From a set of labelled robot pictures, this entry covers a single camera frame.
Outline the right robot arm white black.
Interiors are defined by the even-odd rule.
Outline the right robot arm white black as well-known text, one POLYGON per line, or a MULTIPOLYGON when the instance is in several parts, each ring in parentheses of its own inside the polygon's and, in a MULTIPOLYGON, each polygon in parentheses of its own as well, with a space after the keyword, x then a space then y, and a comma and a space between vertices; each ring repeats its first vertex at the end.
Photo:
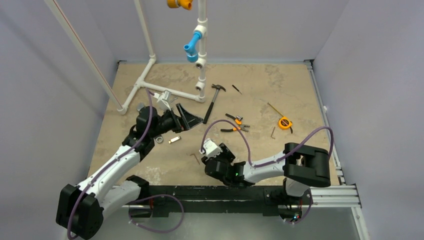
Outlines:
POLYGON ((234 162, 235 155, 224 144, 208 138, 200 149, 205 174, 228 187, 250 187, 262 180, 284 176, 280 196, 288 204, 298 200, 310 187, 331 185, 330 154, 327 150, 289 142, 284 150, 248 163, 234 162))

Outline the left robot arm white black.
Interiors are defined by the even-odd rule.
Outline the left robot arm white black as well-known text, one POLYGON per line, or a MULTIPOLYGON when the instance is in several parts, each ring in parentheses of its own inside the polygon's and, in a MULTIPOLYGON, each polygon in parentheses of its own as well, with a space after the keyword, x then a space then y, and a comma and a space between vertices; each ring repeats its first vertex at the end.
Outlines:
POLYGON ((131 177, 117 189, 113 186, 151 152, 155 138, 169 131, 185 132, 203 122, 203 118, 189 113, 180 103, 176 109, 178 114, 168 108, 160 115, 152 105, 143 107, 115 154, 85 180, 63 187, 55 221, 66 229, 69 240, 91 239, 113 208, 132 201, 138 205, 148 201, 147 182, 140 177, 131 177))

